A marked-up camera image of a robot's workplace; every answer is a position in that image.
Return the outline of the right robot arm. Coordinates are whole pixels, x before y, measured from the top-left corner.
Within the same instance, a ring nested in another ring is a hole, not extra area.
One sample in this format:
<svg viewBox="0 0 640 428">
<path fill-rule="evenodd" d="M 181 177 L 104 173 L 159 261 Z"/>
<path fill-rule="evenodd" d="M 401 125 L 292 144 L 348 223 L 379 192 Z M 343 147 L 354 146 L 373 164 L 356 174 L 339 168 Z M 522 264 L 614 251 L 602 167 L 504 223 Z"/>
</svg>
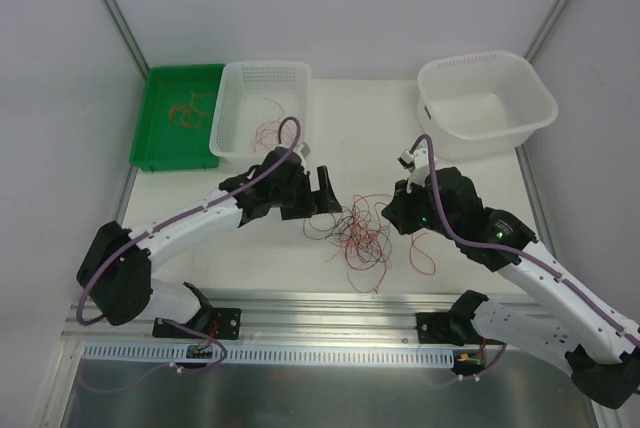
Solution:
<svg viewBox="0 0 640 428">
<path fill-rule="evenodd" d="M 401 235 L 421 229 L 519 286 L 549 314 L 510 311 L 486 294 L 465 291 L 445 313 L 421 315 L 422 337 L 457 346 L 487 339 L 517 347 L 569 376 L 592 401 L 620 408 L 639 389 L 639 325 L 573 277 L 515 215 L 483 205 L 455 167 L 428 175 L 413 165 L 382 215 Z"/>
</svg>

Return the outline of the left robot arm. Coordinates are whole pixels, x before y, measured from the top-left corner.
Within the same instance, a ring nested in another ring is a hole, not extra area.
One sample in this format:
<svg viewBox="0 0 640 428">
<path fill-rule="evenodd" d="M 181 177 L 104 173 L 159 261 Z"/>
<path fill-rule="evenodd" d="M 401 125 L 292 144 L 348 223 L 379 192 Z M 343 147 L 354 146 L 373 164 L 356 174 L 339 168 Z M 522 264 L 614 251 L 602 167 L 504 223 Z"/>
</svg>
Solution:
<svg viewBox="0 0 640 428">
<path fill-rule="evenodd" d="M 207 297 L 189 282 L 158 280 L 155 271 L 191 245 L 272 209 L 284 221 L 340 212 L 327 168 L 318 167 L 317 177 L 319 187 L 313 189 L 303 156 L 279 146 L 182 212 L 132 228 L 116 221 L 102 225 L 76 275 L 83 289 L 77 322 L 120 326 L 149 317 L 189 337 L 210 333 L 216 312 Z"/>
</svg>

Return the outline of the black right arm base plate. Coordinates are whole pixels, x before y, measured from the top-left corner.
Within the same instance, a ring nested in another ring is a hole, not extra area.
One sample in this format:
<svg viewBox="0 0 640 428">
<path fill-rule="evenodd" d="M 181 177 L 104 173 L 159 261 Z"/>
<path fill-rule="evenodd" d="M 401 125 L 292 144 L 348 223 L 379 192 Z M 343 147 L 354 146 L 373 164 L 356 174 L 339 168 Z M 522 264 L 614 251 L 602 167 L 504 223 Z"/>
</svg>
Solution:
<svg viewBox="0 0 640 428">
<path fill-rule="evenodd" d="M 456 344 L 447 313 L 419 312 L 415 321 L 419 344 Z"/>
</svg>

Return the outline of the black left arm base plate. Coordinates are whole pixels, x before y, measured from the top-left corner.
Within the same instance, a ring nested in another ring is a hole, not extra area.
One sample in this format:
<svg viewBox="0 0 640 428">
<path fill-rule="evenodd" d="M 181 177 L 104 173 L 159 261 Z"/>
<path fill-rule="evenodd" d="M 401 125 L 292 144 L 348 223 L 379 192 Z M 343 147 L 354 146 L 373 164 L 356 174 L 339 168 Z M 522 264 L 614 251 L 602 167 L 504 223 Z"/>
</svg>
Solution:
<svg viewBox="0 0 640 428">
<path fill-rule="evenodd" d="M 219 340 L 237 340 L 242 311 L 238 308 L 201 307 L 183 323 L 177 319 L 156 319 L 152 337 L 158 339 L 196 338 L 196 334 Z"/>
</svg>

